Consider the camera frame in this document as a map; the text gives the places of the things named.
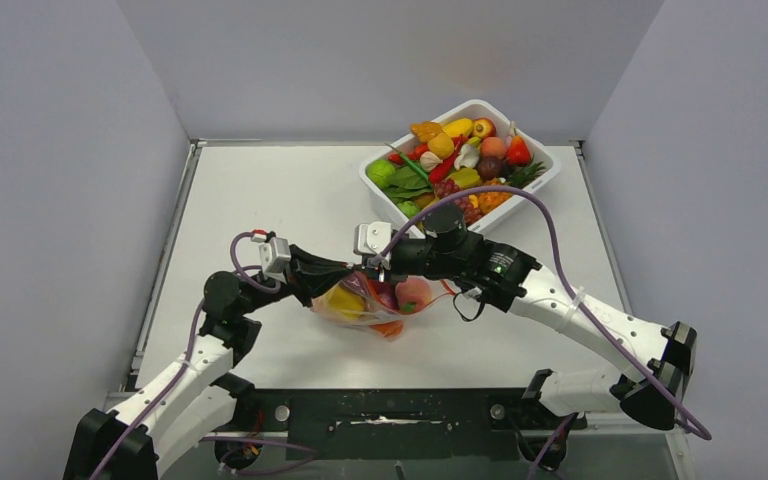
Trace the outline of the yellow bell pepper toy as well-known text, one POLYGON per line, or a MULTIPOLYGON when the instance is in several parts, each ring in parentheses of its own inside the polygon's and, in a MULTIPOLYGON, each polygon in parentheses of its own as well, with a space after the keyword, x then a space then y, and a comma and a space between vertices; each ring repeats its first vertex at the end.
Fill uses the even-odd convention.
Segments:
POLYGON ((342 286, 323 296, 323 312, 334 321, 353 323, 367 313, 365 298, 342 286))

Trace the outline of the clear zip bag orange zipper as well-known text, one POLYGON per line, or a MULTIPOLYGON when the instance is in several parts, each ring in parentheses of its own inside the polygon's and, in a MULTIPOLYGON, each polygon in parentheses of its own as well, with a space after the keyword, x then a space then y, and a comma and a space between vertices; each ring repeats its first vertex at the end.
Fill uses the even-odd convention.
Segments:
MULTIPOLYGON (((358 272, 355 272, 352 275, 346 277, 336 286, 342 286, 343 288, 346 288, 365 298, 367 313, 363 317, 361 317, 358 321, 353 323, 334 321, 333 319, 329 318, 323 312, 323 307, 324 307, 323 296, 326 293, 323 296, 313 301, 313 307, 311 308, 311 310, 317 315, 319 315, 320 317, 345 328, 352 328, 352 329, 359 329, 359 330, 373 332, 372 330, 369 329, 370 325, 376 325, 376 324, 381 324, 381 323, 386 323, 386 322, 391 322, 396 320, 403 321, 404 327, 405 327, 405 324, 408 321, 410 321, 410 319, 421 315, 422 312, 428 310, 436 303, 444 299, 451 298, 455 295, 454 289, 449 285, 448 282, 444 280, 430 281, 425 278, 423 279, 426 280, 431 286, 431 289, 433 292, 433 300, 424 310, 417 313, 403 314, 399 311, 399 309, 397 311, 390 311, 383 307, 380 307, 375 302, 376 295, 370 285, 372 279, 369 279, 363 274, 358 272)), ((388 283, 388 284, 395 287, 395 285, 398 283, 400 282, 388 283)))

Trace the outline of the large pink peach toy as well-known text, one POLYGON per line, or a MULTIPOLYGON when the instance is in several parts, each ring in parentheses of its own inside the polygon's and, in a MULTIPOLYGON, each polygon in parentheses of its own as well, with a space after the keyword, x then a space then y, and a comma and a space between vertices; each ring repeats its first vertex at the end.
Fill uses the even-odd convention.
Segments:
POLYGON ((421 277, 408 277, 394 287, 394 294, 403 314, 413 314, 424 310, 433 300, 430 284, 421 277))

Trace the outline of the purple sweet potato toy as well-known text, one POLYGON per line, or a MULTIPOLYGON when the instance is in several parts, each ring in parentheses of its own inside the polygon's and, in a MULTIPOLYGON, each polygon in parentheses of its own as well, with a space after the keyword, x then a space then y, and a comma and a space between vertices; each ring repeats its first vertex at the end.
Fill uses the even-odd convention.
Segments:
POLYGON ((375 280, 372 280, 370 285, 376 295, 375 302, 380 307, 390 311, 397 311, 399 309, 398 300, 395 296, 395 290, 392 285, 375 280))

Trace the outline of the orange fruit toy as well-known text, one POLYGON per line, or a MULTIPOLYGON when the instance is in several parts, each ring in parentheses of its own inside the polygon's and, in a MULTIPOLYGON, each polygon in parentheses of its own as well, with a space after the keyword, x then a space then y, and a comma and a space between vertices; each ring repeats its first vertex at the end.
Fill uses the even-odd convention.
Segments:
POLYGON ((370 325, 369 329, 377 333, 381 338, 392 340, 401 335, 404 329, 404 322, 401 320, 370 325))

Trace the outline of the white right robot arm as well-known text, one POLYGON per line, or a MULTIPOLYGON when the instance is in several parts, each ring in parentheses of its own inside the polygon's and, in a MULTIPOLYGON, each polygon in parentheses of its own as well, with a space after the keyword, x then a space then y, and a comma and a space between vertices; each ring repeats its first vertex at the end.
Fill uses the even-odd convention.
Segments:
POLYGON ((536 321, 610 364, 573 374, 542 370, 522 400, 524 417, 545 427, 572 413, 622 412, 656 430, 671 430, 688 414, 679 409, 693 374, 697 331, 676 322, 645 321, 566 287, 558 269, 505 243, 468 230, 452 205, 425 220, 420 239, 392 236, 380 245, 386 275, 447 280, 481 307, 536 321))

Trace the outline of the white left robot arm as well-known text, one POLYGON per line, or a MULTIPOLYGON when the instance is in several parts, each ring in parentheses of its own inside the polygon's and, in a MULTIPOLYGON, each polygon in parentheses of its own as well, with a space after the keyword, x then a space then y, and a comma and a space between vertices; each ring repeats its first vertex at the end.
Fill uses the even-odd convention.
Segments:
POLYGON ((309 307, 356 267, 309 254, 281 238, 257 265, 236 264, 205 282, 186 347, 153 380, 107 411, 79 421, 66 479, 159 479, 188 450, 231 421, 253 389, 232 369, 253 349, 256 310, 293 297, 309 307))

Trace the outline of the yellow green starfruit toy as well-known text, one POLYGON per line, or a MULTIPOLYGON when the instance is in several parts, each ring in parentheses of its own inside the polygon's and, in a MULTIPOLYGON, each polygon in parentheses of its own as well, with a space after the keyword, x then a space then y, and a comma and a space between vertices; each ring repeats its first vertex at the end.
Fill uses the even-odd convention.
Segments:
POLYGON ((484 180, 473 168, 461 168, 453 171, 448 177, 460 190, 470 189, 483 184, 484 180))

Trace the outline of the dark purple passionfruit toy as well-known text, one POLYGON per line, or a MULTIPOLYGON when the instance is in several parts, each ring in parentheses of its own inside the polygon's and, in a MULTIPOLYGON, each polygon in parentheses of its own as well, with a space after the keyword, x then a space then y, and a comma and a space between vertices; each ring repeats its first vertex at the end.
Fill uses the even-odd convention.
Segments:
POLYGON ((500 157, 485 156, 482 157, 475 170, 483 181, 490 181, 498 178, 505 169, 505 161, 500 157))

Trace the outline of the green cabbage toy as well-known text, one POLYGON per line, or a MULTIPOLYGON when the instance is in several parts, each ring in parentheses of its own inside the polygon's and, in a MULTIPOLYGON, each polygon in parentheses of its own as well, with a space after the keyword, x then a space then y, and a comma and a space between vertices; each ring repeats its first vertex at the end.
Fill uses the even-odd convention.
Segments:
POLYGON ((385 189, 390 185, 390 179, 396 171, 395 164, 386 159, 377 159, 366 167, 365 174, 379 189, 385 189))

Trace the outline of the yellow lemon toy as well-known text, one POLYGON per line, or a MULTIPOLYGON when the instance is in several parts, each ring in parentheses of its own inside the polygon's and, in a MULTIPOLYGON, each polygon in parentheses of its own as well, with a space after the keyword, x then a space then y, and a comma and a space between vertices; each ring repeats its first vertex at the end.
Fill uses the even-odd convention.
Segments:
POLYGON ((439 133, 427 142, 428 151, 441 160, 450 157, 455 151, 454 140, 445 132, 439 133))

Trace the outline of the fried chicken toy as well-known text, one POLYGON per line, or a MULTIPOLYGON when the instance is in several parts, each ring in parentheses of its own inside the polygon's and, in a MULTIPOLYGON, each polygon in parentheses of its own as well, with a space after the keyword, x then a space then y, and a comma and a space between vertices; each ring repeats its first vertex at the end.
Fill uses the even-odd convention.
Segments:
POLYGON ((420 143, 428 143, 443 133, 443 127, 437 122, 424 121, 411 124, 410 131, 420 143))

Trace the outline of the yellow mango toy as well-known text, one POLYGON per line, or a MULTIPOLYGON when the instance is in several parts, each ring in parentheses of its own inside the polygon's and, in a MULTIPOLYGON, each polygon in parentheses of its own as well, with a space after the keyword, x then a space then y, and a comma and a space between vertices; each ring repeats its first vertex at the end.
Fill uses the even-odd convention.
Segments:
POLYGON ((453 120, 442 126, 443 132, 452 138, 457 138, 460 136, 469 138, 472 135, 473 128, 473 120, 466 117, 453 120))

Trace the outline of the red apple toy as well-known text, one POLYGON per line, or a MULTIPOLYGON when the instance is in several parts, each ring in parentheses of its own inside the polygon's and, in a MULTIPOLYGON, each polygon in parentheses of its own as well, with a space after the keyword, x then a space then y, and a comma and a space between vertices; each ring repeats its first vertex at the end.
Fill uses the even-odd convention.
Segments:
POLYGON ((493 137, 496 134, 496 126, 493 121, 486 117, 477 118, 473 121, 473 128, 471 136, 484 140, 488 137, 493 137))

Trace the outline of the aluminium table frame rail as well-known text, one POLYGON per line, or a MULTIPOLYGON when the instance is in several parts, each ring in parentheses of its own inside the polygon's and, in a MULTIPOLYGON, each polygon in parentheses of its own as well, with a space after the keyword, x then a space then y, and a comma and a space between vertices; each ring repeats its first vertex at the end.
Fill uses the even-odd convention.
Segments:
POLYGON ((169 268, 169 262, 171 261, 171 257, 174 251, 174 245, 180 230, 180 224, 192 188, 192 183, 196 174, 200 154, 203 149, 203 144, 203 139, 194 139, 190 142, 183 173, 176 191, 172 217, 164 237, 164 243, 158 257, 158 262, 156 264, 156 270, 152 279, 151 289, 149 292, 146 308, 144 310, 144 315, 142 317, 135 350, 131 357, 126 375, 126 382, 135 383, 142 366, 145 350, 148 345, 148 340, 155 318, 157 304, 169 268))

